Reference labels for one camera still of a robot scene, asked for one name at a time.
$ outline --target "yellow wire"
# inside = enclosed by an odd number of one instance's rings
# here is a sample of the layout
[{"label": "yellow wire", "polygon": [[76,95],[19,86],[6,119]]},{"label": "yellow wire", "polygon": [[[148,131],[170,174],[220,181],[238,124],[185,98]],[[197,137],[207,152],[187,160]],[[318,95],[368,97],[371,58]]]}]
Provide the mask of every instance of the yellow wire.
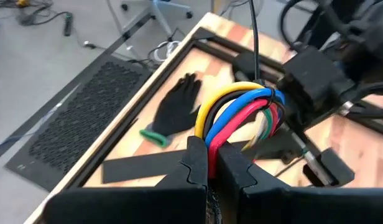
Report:
[{"label": "yellow wire", "polygon": [[257,88],[265,88],[260,84],[253,82],[236,82],[232,83],[228,86],[225,86],[217,91],[215,94],[206,100],[200,107],[197,115],[196,126],[195,126],[195,136],[202,138],[205,119],[210,112],[211,107],[215,104],[215,102],[220,99],[222,96],[239,90],[255,90]]}]

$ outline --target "office chair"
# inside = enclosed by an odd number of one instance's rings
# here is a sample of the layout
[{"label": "office chair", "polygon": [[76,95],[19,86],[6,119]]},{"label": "office chair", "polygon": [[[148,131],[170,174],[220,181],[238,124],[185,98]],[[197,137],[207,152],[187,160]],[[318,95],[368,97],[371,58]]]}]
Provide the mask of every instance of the office chair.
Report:
[{"label": "office chair", "polygon": [[164,31],[167,33],[168,37],[172,35],[171,28],[168,25],[167,20],[165,19],[164,15],[159,9],[160,5],[164,6],[172,6],[175,8],[183,9],[186,12],[186,18],[190,19],[193,17],[193,13],[190,10],[189,6],[184,6],[182,4],[176,4],[168,1],[160,1],[160,0],[141,0],[141,1],[135,1],[135,0],[122,0],[121,7],[124,11],[128,10],[128,4],[135,4],[135,3],[149,3],[150,4],[150,13],[152,15],[153,19],[157,19],[157,21],[160,23]]}]

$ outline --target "blue wire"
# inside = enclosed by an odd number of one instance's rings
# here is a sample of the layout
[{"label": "blue wire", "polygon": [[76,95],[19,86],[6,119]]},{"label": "blue wire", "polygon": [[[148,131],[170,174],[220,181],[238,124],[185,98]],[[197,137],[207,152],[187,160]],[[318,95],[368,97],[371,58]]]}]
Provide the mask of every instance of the blue wire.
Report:
[{"label": "blue wire", "polygon": [[[227,125],[230,119],[241,109],[243,109],[248,103],[255,100],[258,97],[270,96],[272,94],[272,90],[268,88],[261,88],[256,90],[248,91],[247,93],[241,95],[239,98],[234,100],[225,111],[219,116],[219,118],[215,121],[214,125],[205,138],[205,144],[207,147],[210,146],[213,138]],[[285,104],[285,98],[282,92],[275,90],[275,96]]]},{"label": "blue wire", "polygon": [[35,133],[42,127],[42,125],[46,122],[45,119],[48,117],[48,115],[54,113],[55,111],[56,111],[56,110],[54,109],[54,110],[52,110],[52,111],[49,111],[47,114],[45,114],[45,115],[41,118],[41,120],[40,120],[40,122],[41,122],[40,126],[39,126],[39,127],[37,128],[37,130],[35,130],[34,132],[29,133],[29,134],[23,134],[23,135],[21,135],[21,136],[12,136],[12,137],[6,138],[3,142],[0,143],[0,147],[3,146],[5,143],[11,142],[11,141],[18,141],[18,140],[20,140],[20,139],[22,139],[22,138],[24,138],[24,137],[31,136],[31,135],[35,134]]}]

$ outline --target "floor mat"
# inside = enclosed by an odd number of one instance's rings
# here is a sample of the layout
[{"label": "floor mat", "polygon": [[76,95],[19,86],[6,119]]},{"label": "floor mat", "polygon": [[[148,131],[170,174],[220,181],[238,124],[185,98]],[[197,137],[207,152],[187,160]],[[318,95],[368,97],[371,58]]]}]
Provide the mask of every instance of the floor mat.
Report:
[{"label": "floor mat", "polygon": [[51,191],[149,78],[143,68],[107,56],[6,164]]}]

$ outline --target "concrete floor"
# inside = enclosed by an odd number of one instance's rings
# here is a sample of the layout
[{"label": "concrete floor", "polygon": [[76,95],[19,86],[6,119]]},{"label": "concrete floor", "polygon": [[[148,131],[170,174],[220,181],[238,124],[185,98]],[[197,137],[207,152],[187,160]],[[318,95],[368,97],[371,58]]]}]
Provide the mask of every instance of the concrete floor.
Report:
[{"label": "concrete floor", "polygon": [[[111,2],[123,25],[144,10],[143,5],[138,5],[123,12],[120,0]],[[184,32],[190,31],[210,10],[209,0],[173,2],[188,4],[194,12],[192,19],[186,19],[183,13],[166,13],[164,9],[170,26]],[[277,21],[283,6],[275,0],[265,0],[258,17],[259,30],[279,40]],[[105,1],[61,0],[55,1],[53,9],[74,14],[74,26],[82,42],[89,40],[108,47],[119,37]],[[0,17],[14,13],[12,9],[3,9]],[[308,17],[306,12],[290,11],[287,27],[291,37],[296,37]],[[248,4],[235,9],[232,20],[249,27]],[[81,48],[74,35],[64,37],[62,29],[63,20],[59,18],[36,27],[22,27],[14,16],[0,19],[0,143],[102,52]],[[150,20],[127,44],[145,57],[165,39],[158,23]],[[117,52],[131,56],[123,46]],[[0,224],[22,223],[48,194],[3,168],[26,141],[27,138],[21,139],[0,158]]]}]

